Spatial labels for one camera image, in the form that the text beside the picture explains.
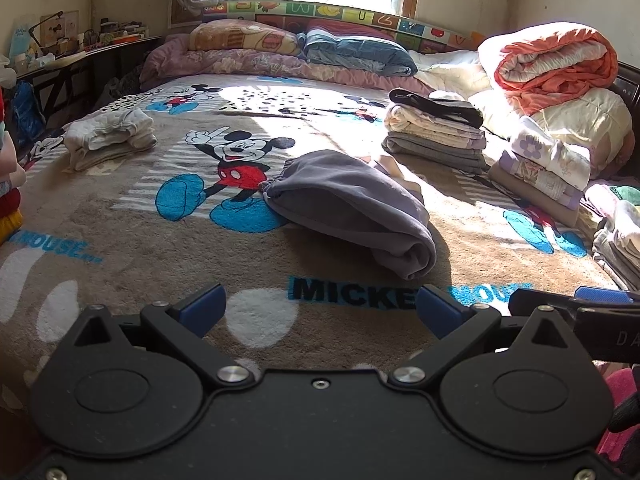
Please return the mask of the Mickey Mouse plush blanket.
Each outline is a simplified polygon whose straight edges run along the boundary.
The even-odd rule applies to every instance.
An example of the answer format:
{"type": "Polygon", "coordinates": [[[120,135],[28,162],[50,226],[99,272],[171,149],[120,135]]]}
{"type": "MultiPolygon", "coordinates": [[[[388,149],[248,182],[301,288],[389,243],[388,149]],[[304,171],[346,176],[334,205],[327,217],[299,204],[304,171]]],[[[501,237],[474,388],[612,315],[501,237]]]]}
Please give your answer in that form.
{"type": "Polygon", "coordinates": [[[64,146],[47,152],[1,247],[2,408],[24,408],[85,307],[136,313],[208,284],[227,309],[207,338],[251,370],[388,370],[425,348],[417,282],[245,189],[315,151],[381,160],[387,105],[383,91],[339,84],[184,77],[114,103],[152,119],[151,151],[84,172],[64,146]]]}

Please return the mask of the purple grey sweatpants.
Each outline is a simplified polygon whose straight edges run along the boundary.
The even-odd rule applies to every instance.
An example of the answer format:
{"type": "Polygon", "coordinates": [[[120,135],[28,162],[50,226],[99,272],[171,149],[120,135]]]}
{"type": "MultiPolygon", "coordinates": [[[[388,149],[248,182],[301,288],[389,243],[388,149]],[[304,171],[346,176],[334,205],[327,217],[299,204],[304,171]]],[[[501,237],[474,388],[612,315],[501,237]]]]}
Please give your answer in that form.
{"type": "Polygon", "coordinates": [[[406,281],[429,274],[437,260],[420,200],[385,171],[332,150],[288,160],[259,185],[277,214],[307,229],[367,247],[374,260],[406,281]]]}

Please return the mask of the cream grey clothes stack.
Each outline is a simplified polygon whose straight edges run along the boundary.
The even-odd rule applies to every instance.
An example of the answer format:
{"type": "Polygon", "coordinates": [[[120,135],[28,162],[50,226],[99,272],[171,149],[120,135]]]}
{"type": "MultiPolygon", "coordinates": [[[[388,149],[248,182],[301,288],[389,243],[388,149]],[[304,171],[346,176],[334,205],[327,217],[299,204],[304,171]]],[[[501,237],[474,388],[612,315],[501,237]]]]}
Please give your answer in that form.
{"type": "Polygon", "coordinates": [[[398,104],[388,109],[384,124],[382,145],[390,154],[419,157],[468,174],[488,170],[483,126],[473,128],[398,104]]]}

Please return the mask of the grey folded clothes stack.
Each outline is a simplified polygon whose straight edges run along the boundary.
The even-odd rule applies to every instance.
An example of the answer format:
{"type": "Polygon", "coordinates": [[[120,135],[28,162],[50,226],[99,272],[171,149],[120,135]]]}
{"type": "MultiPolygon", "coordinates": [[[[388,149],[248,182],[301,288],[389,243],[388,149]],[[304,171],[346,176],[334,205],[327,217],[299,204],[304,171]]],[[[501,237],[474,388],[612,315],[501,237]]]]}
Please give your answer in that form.
{"type": "Polygon", "coordinates": [[[592,181],[584,205],[599,218],[593,257],[626,292],[639,291],[639,183],[592,181]]]}

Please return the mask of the dark side desk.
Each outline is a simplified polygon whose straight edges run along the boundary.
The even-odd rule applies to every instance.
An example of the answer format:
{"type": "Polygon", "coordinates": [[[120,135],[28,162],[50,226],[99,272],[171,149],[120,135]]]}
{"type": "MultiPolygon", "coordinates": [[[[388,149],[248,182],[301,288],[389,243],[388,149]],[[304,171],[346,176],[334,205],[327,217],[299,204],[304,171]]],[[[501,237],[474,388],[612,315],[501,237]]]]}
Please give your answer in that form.
{"type": "Polygon", "coordinates": [[[6,128],[20,152],[121,96],[140,91],[146,57],[164,42],[151,37],[92,50],[61,68],[19,76],[4,90],[6,128]]]}

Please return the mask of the cream folded quilt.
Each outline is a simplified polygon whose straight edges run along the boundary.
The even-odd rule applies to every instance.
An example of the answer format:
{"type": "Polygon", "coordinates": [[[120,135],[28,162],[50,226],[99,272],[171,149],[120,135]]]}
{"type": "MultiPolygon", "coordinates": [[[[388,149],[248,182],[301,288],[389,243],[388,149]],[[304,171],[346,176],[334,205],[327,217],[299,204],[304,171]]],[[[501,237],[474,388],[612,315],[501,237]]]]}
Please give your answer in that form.
{"type": "Polygon", "coordinates": [[[530,118],[555,139],[588,148],[593,179],[617,174],[636,146],[630,111],[612,90],[593,88],[578,99],[544,108],[530,118]]]}

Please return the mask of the pink floral long quilt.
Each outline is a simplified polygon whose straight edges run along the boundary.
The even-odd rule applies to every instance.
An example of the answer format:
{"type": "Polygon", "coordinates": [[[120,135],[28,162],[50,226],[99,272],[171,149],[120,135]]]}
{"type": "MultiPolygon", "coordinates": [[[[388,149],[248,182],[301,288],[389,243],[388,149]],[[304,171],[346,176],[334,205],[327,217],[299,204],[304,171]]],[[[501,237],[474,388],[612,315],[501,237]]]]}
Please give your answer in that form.
{"type": "Polygon", "coordinates": [[[427,96],[433,88],[415,76],[381,76],[366,70],[308,63],[292,55],[250,49],[189,50],[189,37],[168,36],[147,57],[140,74],[146,90],[171,79],[203,74],[309,79],[344,86],[390,91],[396,88],[427,96]]]}

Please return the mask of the colourful alphabet foam mat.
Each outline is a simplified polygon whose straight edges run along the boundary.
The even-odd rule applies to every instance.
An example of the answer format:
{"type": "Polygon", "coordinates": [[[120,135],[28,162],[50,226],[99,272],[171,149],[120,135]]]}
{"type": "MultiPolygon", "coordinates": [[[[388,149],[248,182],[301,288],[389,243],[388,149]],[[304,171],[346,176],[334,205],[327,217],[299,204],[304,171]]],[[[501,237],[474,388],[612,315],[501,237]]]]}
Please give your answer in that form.
{"type": "Polygon", "coordinates": [[[485,37],[479,32],[465,36],[452,30],[395,14],[294,0],[221,0],[201,12],[203,22],[242,18],[290,32],[303,32],[311,20],[329,20],[380,30],[407,50],[430,54],[476,50],[485,37]]]}

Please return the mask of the yellow patterned pillow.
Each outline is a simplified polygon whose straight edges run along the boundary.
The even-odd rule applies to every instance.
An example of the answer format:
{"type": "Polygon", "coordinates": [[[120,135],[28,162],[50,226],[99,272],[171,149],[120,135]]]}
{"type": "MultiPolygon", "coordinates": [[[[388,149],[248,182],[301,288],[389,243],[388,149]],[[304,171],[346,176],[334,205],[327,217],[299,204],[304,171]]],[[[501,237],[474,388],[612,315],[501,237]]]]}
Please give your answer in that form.
{"type": "Polygon", "coordinates": [[[255,50],[293,56],[302,50],[292,32],[258,22],[228,18],[198,25],[190,32],[189,49],[255,50]]]}

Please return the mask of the white folded clothes pile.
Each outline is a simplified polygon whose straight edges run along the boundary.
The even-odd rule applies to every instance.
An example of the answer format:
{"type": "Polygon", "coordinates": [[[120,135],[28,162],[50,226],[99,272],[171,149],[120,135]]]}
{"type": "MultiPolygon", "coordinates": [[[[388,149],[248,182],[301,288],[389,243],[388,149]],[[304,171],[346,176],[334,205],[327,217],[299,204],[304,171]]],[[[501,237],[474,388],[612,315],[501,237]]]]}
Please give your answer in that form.
{"type": "Polygon", "coordinates": [[[108,160],[149,151],[156,142],[153,119],[140,108],[109,110],[76,120],[64,133],[70,169],[77,172],[108,160]]]}

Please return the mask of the floral purple bedding stack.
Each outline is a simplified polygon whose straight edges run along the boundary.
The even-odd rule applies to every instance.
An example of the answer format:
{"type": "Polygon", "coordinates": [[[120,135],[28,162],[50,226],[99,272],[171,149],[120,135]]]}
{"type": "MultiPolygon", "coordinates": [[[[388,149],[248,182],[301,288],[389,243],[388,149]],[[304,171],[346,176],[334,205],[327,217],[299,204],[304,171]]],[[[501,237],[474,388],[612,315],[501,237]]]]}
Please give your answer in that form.
{"type": "Polygon", "coordinates": [[[488,133],[485,157],[514,180],[521,196],[574,228],[590,180],[590,153],[523,117],[502,138],[488,133]]]}

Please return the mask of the black garment on stack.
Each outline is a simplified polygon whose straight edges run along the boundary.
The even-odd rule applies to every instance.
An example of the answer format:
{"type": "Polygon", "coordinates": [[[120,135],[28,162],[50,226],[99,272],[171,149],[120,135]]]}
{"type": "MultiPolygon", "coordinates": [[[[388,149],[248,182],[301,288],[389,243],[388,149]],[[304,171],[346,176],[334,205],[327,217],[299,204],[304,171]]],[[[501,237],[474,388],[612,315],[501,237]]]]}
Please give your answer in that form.
{"type": "Polygon", "coordinates": [[[451,120],[473,128],[480,128],[484,124],[482,112],[465,100],[431,99],[399,88],[390,90],[388,97],[395,104],[412,107],[440,119],[451,120]]]}

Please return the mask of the orange white rolled quilt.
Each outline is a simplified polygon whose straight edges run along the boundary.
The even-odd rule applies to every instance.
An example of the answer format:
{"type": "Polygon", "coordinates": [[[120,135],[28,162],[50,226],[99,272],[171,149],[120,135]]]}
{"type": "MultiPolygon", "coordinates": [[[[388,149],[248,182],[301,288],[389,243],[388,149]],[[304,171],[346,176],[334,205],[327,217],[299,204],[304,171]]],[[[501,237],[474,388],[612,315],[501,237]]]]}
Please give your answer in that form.
{"type": "Polygon", "coordinates": [[[618,73],[617,53],[605,36],[570,22],[489,37],[477,54],[491,85],[527,116],[608,88],[618,73]]]}

